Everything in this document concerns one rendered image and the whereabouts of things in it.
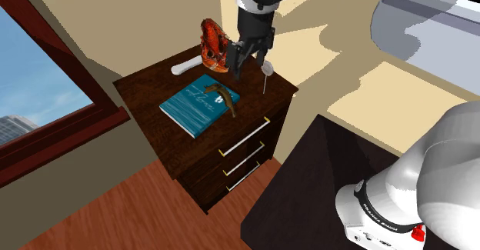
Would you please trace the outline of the dark wooden chest of drawers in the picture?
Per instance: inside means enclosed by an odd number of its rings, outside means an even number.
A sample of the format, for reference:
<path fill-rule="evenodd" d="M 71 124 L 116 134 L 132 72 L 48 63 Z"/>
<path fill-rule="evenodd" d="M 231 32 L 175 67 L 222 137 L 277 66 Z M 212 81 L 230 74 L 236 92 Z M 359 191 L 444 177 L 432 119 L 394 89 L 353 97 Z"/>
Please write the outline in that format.
<path fill-rule="evenodd" d="M 114 85 L 170 177 L 207 212 L 272 158 L 298 89 L 277 73 L 265 76 L 253 58 L 245 61 L 240 81 L 204 65 L 172 74 L 173 65 L 199 53 L 198 46 L 192 47 Z M 193 138 L 159 106 L 204 74 L 238 93 L 240 99 L 234 111 L 226 112 Z"/>

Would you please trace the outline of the white bone-shaped toy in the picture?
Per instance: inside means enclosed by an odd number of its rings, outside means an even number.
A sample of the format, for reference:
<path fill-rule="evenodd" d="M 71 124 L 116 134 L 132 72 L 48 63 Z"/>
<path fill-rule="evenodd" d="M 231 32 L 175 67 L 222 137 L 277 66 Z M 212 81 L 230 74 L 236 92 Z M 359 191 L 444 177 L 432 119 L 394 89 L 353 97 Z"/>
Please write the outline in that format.
<path fill-rule="evenodd" d="M 194 68 L 197 65 L 202 63 L 202 57 L 200 55 L 195 56 L 194 58 L 189 59 L 188 61 L 182 62 L 171 67 L 171 72 L 173 75 L 181 75 L 182 73 L 188 71 L 191 68 Z"/>

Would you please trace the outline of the dark robot stand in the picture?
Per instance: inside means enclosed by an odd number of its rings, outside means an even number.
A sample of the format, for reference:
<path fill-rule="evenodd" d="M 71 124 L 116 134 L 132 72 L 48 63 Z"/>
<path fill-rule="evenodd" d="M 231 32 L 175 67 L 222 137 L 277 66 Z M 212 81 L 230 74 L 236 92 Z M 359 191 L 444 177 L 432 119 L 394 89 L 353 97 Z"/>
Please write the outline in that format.
<path fill-rule="evenodd" d="M 348 239 L 335 208 L 340 188 L 399 157 L 317 115 L 241 223 L 252 250 L 366 250 Z"/>

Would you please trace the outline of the red lobster figure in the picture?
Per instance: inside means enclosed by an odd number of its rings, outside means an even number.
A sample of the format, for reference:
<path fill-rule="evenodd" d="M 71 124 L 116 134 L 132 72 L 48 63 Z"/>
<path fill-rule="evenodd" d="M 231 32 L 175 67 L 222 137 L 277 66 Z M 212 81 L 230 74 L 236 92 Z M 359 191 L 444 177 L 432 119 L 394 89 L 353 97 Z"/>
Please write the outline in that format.
<path fill-rule="evenodd" d="M 226 55 L 228 37 L 222 28 L 211 18 L 201 23 L 201 57 L 202 64 L 214 72 L 226 73 Z"/>

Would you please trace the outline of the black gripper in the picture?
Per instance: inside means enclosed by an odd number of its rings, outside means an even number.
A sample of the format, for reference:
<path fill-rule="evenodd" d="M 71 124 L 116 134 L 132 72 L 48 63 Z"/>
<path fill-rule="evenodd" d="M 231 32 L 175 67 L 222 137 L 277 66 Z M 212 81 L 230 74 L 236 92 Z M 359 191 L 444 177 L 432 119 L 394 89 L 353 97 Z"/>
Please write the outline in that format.
<path fill-rule="evenodd" d="M 242 65 L 251 53 L 251 45 L 261 39 L 256 54 L 257 64 L 264 65 L 265 56 L 272 49 L 275 28 L 272 27 L 274 12 L 255 14 L 238 9 L 239 41 L 229 41 L 226 53 L 226 65 L 236 80 L 241 78 Z"/>

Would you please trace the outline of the grey bed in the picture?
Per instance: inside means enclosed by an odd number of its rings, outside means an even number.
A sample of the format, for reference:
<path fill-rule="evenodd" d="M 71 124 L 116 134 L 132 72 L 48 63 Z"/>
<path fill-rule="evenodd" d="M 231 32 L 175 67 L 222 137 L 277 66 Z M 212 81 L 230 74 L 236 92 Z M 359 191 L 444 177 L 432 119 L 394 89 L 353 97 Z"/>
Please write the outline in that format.
<path fill-rule="evenodd" d="M 480 71 L 480 0 L 380 0 L 370 29 L 382 51 L 418 68 Z"/>

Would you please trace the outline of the white round-headed spoon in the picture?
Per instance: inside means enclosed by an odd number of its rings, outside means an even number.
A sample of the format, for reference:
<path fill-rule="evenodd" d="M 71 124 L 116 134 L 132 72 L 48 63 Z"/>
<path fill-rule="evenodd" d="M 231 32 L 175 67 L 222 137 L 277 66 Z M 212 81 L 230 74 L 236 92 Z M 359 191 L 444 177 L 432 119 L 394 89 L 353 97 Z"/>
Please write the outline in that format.
<path fill-rule="evenodd" d="M 264 61 L 263 65 L 261 66 L 261 69 L 262 69 L 262 72 L 265 75 L 264 85 L 263 85 L 263 90 L 262 90 L 262 93 L 265 93 L 267 77 L 271 76 L 275 71 L 274 71 L 272 63 L 269 62 L 269 61 Z"/>

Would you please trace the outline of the blue book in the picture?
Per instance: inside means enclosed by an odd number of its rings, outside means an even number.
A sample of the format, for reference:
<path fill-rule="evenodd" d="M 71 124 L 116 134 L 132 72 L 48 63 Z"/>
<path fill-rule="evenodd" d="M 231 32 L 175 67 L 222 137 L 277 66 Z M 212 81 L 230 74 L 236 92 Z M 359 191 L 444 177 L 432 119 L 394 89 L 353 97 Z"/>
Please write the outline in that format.
<path fill-rule="evenodd" d="M 197 138 L 230 109 L 225 104 L 225 96 L 221 96 L 216 90 L 205 93 L 205 90 L 214 84 L 219 84 L 223 91 L 230 94 L 233 105 L 240 99 L 238 93 L 204 74 L 161 103 L 159 108 L 191 137 Z"/>

